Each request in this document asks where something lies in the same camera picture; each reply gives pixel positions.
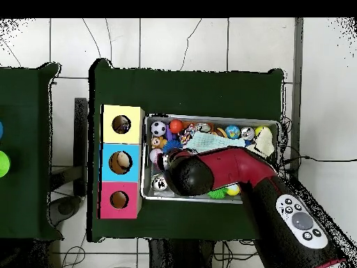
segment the red ball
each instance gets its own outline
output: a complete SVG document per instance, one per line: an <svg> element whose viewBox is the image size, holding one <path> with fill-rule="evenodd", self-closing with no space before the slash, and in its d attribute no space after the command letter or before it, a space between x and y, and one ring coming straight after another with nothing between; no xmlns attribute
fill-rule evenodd
<svg viewBox="0 0 357 268"><path fill-rule="evenodd" d="M183 130L183 123L178 119L171 120L169 128L172 133L180 133Z"/></svg>

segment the yellow ball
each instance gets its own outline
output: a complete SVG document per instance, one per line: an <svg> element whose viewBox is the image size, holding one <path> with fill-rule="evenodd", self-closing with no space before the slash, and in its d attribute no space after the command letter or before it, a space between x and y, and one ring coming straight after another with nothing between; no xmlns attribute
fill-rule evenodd
<svg viewBox="0 0 357 268"><path fill-rule="evenodd" d="M261 130L262 130L263 128L267 128L267 127L266 127L266 126L258 126L258 127L255 129L255 136L256 136L256 137L258 136L258 134L261 132Z"/></svg>
<svg viewBox="0 0 357 268"><path fill-rule="evenodd" d="M230 196L234 196L237 195L238 193L241 192L241 189L239 188L239 186L237 184L233 184L231 186L226 187L227 190L227 194Z"/></svg>

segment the tray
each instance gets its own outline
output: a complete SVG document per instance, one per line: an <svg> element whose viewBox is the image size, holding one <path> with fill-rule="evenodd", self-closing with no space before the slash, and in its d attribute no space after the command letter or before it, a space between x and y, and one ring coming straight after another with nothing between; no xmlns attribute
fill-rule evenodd
<svg viewBox="0 0 357 268"><path fill-rule="evenodd" d="M226 196L224 199L216 200L210 198L207 194L196 195L196 196L180 196L173 193L169 188L164 191L155 191L151 188L151 179L155 174L162 173L159 169L152 164L149 159L149 154L151 152L151 124L154 121L160 120L165 124L168 124L172 119L180 119L181 121L189 121L192 123L212 123L217 127L226 128L230 124L234 124L239 128L250 126L256 128L258 126L267 126L270 128L273 134L273 145L275 152L271 156L272 161L275 161L278 143L280 142L280 131L281 126L277 121L270 120L254 120L254 119L233 119L233 118L222 118L222 117L195 117L186 115L165 115L160 116L159 114L148 114L144 118L143 123L143 135L142 135L142 176L141 176L141 194L143 198L147 200L172 200L172 201L185 201L185 202L212 202L212 203L234 203L241 204L241 196Z"/></svg>

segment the green table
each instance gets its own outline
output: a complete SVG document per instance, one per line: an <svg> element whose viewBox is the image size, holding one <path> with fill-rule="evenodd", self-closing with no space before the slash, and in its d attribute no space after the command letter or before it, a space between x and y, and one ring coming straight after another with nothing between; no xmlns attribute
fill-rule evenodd
<svg viewBox="0 0 357 268"><path fill-rule="evenodd" d="M282 80L280 69L269 73L114 69L107 60L97 59L89 71L89 240L98 241L101 237L258 238L242 204L143 200L135 220L97 219L100 106L140 106L147 114L278 121Z"/></svg>
<svg viewBox="0 0 357 268"><path fill-rule="evenodd" d="M49 83L58 64L0 68L0 150L11 160L0 178L0 237L60 239L47 220L50 197Z"/></svg>

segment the black stand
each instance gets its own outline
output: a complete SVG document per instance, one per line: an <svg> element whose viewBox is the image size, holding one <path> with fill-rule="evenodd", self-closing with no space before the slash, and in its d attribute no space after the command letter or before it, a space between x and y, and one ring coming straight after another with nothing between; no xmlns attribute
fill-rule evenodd
<svg viewBox="0 0 357 268"><path fill-rule="evenodd" d="M54 171L50 175L50 191L73 181L74 196L59 198L50 203L50 218L53 225L75 215L86 195L86 155L88 132L88 102L75 98L75 122L73 138L73 166Z"/></svg>

